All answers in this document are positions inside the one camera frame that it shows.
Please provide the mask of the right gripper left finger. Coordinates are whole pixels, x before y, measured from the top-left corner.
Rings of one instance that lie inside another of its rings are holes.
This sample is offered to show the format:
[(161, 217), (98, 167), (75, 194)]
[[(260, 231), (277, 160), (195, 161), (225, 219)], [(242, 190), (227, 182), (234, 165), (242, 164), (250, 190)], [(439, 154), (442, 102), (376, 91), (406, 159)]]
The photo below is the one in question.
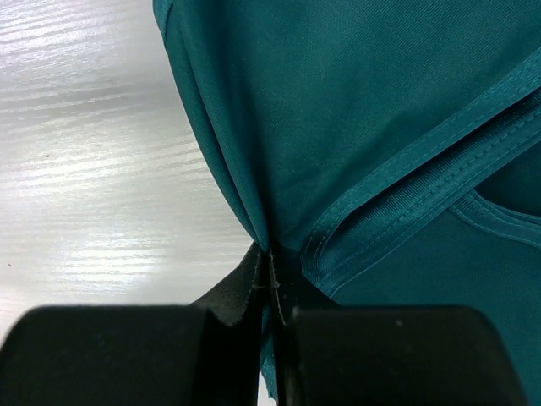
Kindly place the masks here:
[(4, 405), (254, 405), (265, 254), (189, 305), (49, 305), (1, 348)]

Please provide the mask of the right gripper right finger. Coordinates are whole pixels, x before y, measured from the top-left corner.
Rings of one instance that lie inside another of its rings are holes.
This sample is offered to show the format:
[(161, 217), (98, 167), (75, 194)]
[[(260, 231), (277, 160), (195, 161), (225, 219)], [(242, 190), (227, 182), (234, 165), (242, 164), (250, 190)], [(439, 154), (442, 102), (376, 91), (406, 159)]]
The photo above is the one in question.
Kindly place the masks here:
[(500, 335), (464, 306), (338, 305), (270, 255), (280, 405), (525, 405)]

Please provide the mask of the teal cloth napkin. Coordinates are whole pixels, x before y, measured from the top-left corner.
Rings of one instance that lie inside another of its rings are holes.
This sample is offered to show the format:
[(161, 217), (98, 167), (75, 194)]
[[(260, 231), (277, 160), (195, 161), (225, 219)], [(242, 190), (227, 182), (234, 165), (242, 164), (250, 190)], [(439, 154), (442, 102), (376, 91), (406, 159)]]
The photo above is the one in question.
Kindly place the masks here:
[(540, 402), (540, 4), (156, 1), (227, 203), (342, 305), (469, 305)]

